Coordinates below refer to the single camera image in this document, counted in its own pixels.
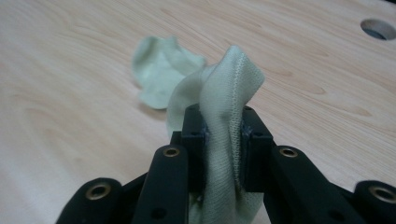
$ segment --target crumpled fabric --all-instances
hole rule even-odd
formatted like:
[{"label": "crumpled fabric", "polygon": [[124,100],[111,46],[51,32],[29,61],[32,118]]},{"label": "crumpled fabric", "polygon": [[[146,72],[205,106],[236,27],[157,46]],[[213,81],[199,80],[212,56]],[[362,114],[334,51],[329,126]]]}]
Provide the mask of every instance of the crumpled fabric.
[{"label": "crumpled fabric", "polygon": [[204,66],[205,58],[182,48],[174,36],[143,39],[132,60],[134,79],[142,87],[140,101],[154,109],[165,109],[176,85]]},{"label": "crumpled fabric", "polygon": [[262,72],[237,46],[223,59],[185,77],[175,88],[167,108],[168,132],[182,129],[187,106],[199,104],[208,129],[206,186],[191,195],[191,224],[250,223],[262,205],[261,193],[247,193],[239,185],[242,109],[264,82]]}]

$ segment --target light green cloth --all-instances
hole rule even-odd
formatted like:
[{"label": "light green cloth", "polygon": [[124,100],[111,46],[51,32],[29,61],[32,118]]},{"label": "light green cloth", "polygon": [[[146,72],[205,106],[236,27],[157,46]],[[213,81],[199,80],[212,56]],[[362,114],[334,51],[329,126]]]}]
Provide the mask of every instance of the light green cloth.
[{"label": "light green cloth", "polygon": [[205,192],[190,196],[191,224],[248,224],[262,205],[262,194],[244,192],[238,180],[242,109],[263,81],[262,72],[232,46],[221,62],[176,86],[167,108],[169,133],[181,130],[185,108],[197,103],[209,130]]},{"label": "light green cloth", "polygon": [[205,66],[205,58],[182,48],[172,36],[143,39],[134,53],[134,78],[142,87],[140,100],[154,109],[165,109],[175,86]]}]

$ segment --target metal screw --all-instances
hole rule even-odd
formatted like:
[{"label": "metal screw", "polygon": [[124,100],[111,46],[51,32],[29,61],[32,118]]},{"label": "metal screw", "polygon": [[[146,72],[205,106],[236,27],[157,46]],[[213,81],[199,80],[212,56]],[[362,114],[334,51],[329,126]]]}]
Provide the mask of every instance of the metal screw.
[{"label": "metal screw", "polygon": [[175,147],[169,147],[166,150],[163,151],[163,155],[165,157],[175,157],[180,153],[180,150],[178,150]]},{"label": "metal screw", "polygon": [[281,148],[279,150],[279,152],[280,152],[280,154],[282,154],[282,156],[285,156],[285,157],[295,158],[298,156],[298,153],[291,148],[284,147],[284,148]]},{"label": "metal screw", "polygon": [[379,187],[379,186],[371,186],[369,188],[370,193],[372,193],[378,200],[381,200],[385,203],[396,203],[396,193]]},{"label": "metal screw", "polygon": [[111,186],[106,182],[101,182],[93,185],[87,190],[85,197],[89,200],[99,200],[107,196],[111,191]]}]

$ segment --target wood grain surface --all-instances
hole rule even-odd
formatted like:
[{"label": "wood grain surface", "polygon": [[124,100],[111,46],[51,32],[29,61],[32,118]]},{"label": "wood grain surface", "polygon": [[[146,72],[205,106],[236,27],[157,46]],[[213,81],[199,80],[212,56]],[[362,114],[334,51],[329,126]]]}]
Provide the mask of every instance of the wood grain surface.
[{"label": "wood grain surface", "polygon": [[[249,105],[280,145],[330,181],[396,186],[396,26],[379,0],[0,2],[0,222],[54,223],[75,191],[145,173],[169,140],[165,111],[138,101],[130,61],[148,35],[175,35],[218,62],[240,46],[266,75]],[[267,217],[261,210],[254,221]]]}]

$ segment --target circular hole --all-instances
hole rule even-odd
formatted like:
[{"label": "circular hole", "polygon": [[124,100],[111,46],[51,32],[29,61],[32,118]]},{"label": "circular hole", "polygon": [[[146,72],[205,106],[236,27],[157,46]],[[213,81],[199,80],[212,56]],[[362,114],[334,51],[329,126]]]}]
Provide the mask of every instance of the circular hole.
[{"label": "circular hole", "polygon": [[180,151],[174,147],[167,148],[163,151],[163,155],[166,157],[175,157],[178,155],[178,153],[180,153]]},{"label": "circular hole", "polygon": [[332,219],[336,220],[336,221],[340,221],[341,222],[341,221],[345,220],[344,215],[342,213],[340,213],[339,211],[334,210],[334,209],[329,211],[329,216]]},{"label": "circular hole", "polygon": [[107,196],[111,191],[111,186],[105,182],[93,185],[87,190],[85,197],[89,200],[98,200]]},{"label": "circular hole", "polygon": [[163,208],[155,208],[151,211],[151,217],[154,219],[163,219],[166,217],[166,210]]},{"label": "circular hole", "polygon": [[361,22],[361,29],[369,36],[381,40],[396,38],[396,30],[385,21],[369,19]]},{"label": "circular hole", "polygon": [[377,199],[385,203],[396,203],[396,194],[388,189],[372,186],[369,190]]},{"label": "circular hole", "polygon": [[254,133],[253,135],[260,137],[260,136],[262,136],[262,133]]},{"label": "circular hole", "polygon": [[285,157],[294,158],[298,156],[298,153],[290,148],[281,148],[279,152]]}]

